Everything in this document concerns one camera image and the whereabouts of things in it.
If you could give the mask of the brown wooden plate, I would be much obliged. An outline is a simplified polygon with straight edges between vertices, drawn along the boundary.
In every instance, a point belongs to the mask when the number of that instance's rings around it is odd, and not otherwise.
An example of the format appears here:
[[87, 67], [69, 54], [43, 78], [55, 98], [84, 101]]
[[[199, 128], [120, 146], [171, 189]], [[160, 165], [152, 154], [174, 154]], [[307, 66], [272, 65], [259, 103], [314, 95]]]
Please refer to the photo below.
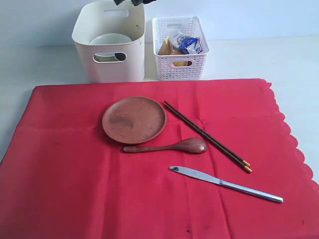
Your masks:
[[105, 134], [123, 144], [140, 144], [157, 137], [165, 128], [167, 115], [157, 101], [132, 96], [107, 108], [102, 117]]

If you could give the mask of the silver table knife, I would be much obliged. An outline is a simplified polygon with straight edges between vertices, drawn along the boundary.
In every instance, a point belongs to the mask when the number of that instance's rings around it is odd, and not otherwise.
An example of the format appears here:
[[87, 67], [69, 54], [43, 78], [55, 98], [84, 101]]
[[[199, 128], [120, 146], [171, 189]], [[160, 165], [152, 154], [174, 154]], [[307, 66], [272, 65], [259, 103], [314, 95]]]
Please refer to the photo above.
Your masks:
[[259, 198], [269, 200], [269, 201], [272, 201], [275, 203], [283, 203], [284, 202], [284, 199], [280, 196], [276, 196], [276, 195], [273, 195], [270, 193], [255, 190], [255, 189], [241, 186], [238, 184], [230, 183], [228, 181], [219, 179], [217, 177], [214, 177], [212, 175], [209, 175], [207, 173], [204, 173], [204, 172], [192, 169], [192, 168], [187, 168], [187, 167], [182, 167], [182, 166], [170, 166], [168, 169], [170, 171], [174, 171], [174, 172], [177, 172], [179, 174], [182, 174], [182, 175], [185, 175], [185, 176], [188, 176], [191, 178], [195, 178], [195, 179], [202, 180], [205, 182], [220, 185], [222, 187], [227, 187], [227, 188], [230, 188], [232, 190], [236, 190], [236, 191], [239, 191], [242, 193], [250, 194], [250, 195], [253, 195], [255, 197], [259, 197]]

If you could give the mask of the blue white milk carton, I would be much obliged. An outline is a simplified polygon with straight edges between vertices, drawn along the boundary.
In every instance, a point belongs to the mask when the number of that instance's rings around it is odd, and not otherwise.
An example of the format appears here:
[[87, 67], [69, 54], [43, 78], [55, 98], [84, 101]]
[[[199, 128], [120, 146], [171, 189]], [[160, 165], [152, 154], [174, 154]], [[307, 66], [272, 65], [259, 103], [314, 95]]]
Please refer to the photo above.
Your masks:
[[196, 37], [188, 36], [182, 32], [172, 34], [169, 37], [174, 48], [184, 54], [200, 54], [203, 51], [200, 40]]

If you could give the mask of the yellow cheese wedge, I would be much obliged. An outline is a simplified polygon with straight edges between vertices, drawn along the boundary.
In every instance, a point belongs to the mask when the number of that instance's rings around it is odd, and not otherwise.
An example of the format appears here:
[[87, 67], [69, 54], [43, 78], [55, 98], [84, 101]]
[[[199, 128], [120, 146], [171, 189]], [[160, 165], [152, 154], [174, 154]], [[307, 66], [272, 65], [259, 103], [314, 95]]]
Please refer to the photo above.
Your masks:
[[161, 45], [158, 55], [172, 55], [172, 54], [177, 54], [177, 51], [175, 47], [173, 46], [173, 44], [171, 43], [169, 36], [167, 36]]

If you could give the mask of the brown wooden spoon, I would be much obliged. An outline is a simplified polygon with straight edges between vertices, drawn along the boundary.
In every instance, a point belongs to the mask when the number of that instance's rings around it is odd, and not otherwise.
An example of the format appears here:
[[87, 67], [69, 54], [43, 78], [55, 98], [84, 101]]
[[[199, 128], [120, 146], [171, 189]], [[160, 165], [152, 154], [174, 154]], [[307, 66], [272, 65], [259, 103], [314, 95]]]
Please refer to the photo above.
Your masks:
[[125, 146], [125, 153], [142, 153], [161, 150], [177, 150], [191, 154], [201, 154], [207, 151], [207, 144], [199, 138], [188, 138], [180, 142], [164, 146]]

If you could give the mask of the white perforated plastic basket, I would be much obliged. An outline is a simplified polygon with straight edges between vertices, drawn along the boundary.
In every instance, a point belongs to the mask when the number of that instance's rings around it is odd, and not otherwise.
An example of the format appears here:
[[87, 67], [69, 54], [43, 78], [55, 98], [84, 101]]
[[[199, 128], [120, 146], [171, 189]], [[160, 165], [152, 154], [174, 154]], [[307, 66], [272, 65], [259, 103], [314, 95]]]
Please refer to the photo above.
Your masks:
[[[156, 17], [152, 19], [153, 50], [160, 80], [198, 80], [210, 52], [200, 20], [196, 16]], [[200, 54], [158, 55], [167, 36], [182, 32], [200, 40]]]

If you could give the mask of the pale green ceramic bowl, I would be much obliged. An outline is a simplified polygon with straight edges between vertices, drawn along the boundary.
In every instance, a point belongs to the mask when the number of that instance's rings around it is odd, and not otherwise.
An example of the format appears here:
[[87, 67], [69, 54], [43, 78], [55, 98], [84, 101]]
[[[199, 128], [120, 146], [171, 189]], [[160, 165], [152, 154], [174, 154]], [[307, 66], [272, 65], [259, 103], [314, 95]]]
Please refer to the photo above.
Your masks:
[[[97, 36], [96, 38], [92, 39], [90, 41], [90, 45], [110, 45], [110, 44], [124, 44], [131, 42], [131, 38], [119, 34], [119, 33], [107, 33], [100, 36]], [[116, 58], [114, 57], [114, 54], [116, 52], [106, 52], [106, 53], [96, 53], [94, 54], [94, 60], [96, 62], [117, 62]]]

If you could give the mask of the cream plastic bin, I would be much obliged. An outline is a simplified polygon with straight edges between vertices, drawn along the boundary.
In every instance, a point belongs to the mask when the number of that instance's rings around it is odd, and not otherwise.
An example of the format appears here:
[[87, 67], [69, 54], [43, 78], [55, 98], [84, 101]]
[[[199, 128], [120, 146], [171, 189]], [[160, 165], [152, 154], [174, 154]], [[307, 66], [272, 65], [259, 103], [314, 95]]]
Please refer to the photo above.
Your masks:
[[[124, 44], [90, 45], [97, 36], [119, 33], [131, 38]], [[72, 40], [92, 82], [134, 82], [145, 76], [145, 10], [125, 0], [96, 1], [82, 7], [74, 25]], [[94, 54], [122, 52], [125, 61], [96, 62]]]

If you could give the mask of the stainless steel cup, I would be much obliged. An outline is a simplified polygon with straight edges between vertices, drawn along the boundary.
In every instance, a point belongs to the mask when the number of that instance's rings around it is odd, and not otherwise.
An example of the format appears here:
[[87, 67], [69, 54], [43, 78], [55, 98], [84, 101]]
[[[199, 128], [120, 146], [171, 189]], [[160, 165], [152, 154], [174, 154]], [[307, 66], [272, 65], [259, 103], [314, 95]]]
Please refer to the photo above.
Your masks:
[[114, 54], [114, 57], [116, 58], [116, 60], [118, 61], [125, 61], [126, 60], [126, 54], [122, 53], [122, 52], [118, 52]]

